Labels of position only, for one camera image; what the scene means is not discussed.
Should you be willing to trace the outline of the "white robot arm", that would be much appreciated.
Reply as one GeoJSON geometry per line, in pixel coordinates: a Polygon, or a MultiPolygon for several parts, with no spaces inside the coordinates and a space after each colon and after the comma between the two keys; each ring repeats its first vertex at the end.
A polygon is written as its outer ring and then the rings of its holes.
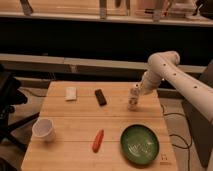
{"type": "Polygon", "coordinates": [[[213,125],[213,88],[180,70],[179,62],[175,51],[152,54],[142,76],[141,93],[151,93],[165,79],[213,125]]]}

